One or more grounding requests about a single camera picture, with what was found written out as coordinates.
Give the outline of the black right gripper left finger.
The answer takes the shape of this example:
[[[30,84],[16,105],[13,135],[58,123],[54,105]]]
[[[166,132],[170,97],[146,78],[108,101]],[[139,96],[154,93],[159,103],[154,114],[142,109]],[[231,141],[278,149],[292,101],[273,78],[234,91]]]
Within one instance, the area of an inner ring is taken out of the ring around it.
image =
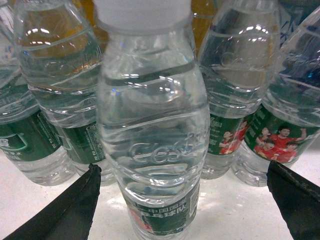
[[[90,164],[70,187],[6,240],[87,240],[101,187],[101,168]]]

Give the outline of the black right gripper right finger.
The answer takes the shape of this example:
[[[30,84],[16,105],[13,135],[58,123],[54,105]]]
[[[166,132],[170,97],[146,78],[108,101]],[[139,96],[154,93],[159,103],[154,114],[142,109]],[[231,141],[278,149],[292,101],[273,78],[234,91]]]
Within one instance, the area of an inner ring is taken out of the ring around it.
[[[267,186],[295,240],[320,238],[320,187],[285,165],[271,161]]]

